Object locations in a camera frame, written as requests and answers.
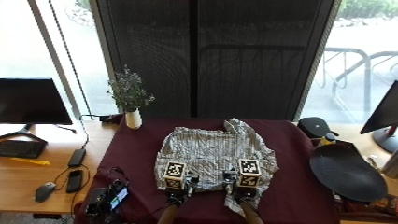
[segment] computer mouse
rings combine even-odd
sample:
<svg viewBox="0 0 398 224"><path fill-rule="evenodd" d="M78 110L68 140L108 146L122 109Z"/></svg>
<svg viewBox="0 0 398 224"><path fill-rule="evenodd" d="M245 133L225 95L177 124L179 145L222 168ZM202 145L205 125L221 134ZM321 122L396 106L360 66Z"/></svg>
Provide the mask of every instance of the computer mouse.
<svg viewBox="0 0 398 224"><path fill-rule="evenodd" d="M46 182L42 186L40 186L34 193L34 202L44 202L48 199L56 186L57 185L52 182Z"/></svg>

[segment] flower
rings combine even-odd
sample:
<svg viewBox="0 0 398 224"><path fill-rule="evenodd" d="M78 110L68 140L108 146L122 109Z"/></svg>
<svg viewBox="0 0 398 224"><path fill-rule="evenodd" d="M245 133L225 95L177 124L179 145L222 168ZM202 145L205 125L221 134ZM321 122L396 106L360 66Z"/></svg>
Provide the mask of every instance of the flower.
<svg viewBox="0 0 398 224"><path fill-rule="evenodd" d="M116 80L108 80L110 91L106 91L114 99L116 106L124 109L124 112L133 112L155 100L142 89L142 80L137 73L130 73L126 65L124 73L116 73Z"/></svg>

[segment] keyboard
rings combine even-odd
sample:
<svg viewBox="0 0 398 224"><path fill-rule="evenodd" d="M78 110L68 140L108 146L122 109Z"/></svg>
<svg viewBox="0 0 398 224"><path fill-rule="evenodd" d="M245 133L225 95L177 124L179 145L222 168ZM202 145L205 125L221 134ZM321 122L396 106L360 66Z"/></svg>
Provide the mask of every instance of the keyboard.
<svg viewBox="0 0 398 224"><path fill-rule="evenodd" d="M0 157L36 159L46 147L46 142L5 140L0 142Z"/></svg>

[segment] computer monitor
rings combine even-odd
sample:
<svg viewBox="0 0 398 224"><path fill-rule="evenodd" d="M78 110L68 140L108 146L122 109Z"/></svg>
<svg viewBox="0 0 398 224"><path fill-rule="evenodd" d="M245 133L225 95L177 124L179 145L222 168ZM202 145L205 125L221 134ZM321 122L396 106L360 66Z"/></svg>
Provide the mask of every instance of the computer monitor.
<svg viewBox="0 0 398 224"><path fill-rule="evenodd" d="M374 142L388 152L398 149L398 136L394 134L398 124L398 81L375 107L374 112L359 133L372 132Z"/></svg>
<svg viewBox="0 0 398 224"><path fill-rule="evenodd" d="M33 124L72 124L52 78L0 78L0 123L25 124L0 139L25 135L38 141L28 132Z"/></svg>

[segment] smartphone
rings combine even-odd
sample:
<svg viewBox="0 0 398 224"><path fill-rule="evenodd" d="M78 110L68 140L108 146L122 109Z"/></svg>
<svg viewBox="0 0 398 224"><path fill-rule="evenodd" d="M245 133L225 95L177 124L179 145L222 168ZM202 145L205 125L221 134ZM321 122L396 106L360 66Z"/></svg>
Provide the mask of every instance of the smartphone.
<svg viewBox="0 0 398 224"><path fill-rule="evenodd" d="M82 185L82 170L73 170L66 177L66 193L77 192Z"/></svg>
<svg viewBox="0 0 398 224"><path fill-rule="evenodd" d="M120 205L121 201L124 200L125 196L127 195L126 187L117 189L117 194L114 195L113 199L110 200L110 211Z"/></svg>

